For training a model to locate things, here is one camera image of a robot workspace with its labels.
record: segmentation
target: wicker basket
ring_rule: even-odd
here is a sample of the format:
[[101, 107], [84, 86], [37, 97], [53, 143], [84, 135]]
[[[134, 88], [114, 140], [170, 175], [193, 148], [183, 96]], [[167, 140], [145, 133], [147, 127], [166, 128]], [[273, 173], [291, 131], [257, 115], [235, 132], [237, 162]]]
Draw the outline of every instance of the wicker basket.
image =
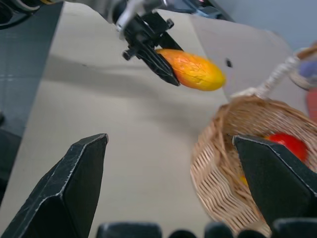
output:
[[243, 171], [232, 136], [294, 135], [308, 146], [307, 166], [317, 172], [317, 124], [287, 104], [267, 98], [286, 74], [316, 52], [314, 47], [290, 57], [258, 88], [248, 89], [220, 107], [195, 145], [191, 177], [198, 197], [214, 220], [227, 223], [235, 233], [248, 228], [269, 236], [270, 229], [241, 180]]

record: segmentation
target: mango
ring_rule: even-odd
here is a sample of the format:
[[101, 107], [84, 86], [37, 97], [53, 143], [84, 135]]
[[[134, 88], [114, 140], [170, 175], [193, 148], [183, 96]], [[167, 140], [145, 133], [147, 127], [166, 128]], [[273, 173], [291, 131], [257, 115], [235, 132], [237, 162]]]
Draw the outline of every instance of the mango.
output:
[[186, 87], [214, 91], [226, 82], [221, 70], [203, 57], [171, 49], [158, 49], [156, 52], [166, 59], [173, 68], [176, 78]]

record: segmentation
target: white table surface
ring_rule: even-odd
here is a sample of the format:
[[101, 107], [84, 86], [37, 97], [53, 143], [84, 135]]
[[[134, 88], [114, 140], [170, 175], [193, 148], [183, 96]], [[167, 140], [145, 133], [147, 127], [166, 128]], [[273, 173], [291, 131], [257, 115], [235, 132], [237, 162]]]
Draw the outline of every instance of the white table surface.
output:
[[[184, 50], [204, 56], [189, 16], [162, 12]], [[210, 221], [191, 183], [193, 144], [223, 91], [167, 84], [142, 61], [126, 62], [113, 26], [83, 5], [66, 4], [0, 208], [0, 234], [39, 179], [83, 137], [107, 133], [104, 176], [90, 232], [102, 222], [151, 221], [166, 237]]]

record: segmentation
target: red fruit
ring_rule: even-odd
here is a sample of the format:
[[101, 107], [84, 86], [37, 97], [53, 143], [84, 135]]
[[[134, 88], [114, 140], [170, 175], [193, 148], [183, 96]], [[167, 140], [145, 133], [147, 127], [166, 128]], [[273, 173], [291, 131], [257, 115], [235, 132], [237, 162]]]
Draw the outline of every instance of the red fruit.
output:
[[308, 148], [306, 144], [292, 135], [276, 133], [265, 137], [267, 140], [284, 145], [302, 162], [307, 160]]

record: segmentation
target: gray floor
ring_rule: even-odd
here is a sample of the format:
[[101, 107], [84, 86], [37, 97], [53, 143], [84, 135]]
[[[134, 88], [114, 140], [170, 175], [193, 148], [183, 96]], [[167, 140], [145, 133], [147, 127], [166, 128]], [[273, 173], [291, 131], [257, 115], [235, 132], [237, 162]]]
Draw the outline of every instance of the gray floor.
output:
[[42, 7], [26, 22], [0, 31], [1, 129], [22, 136], [62, 4]]

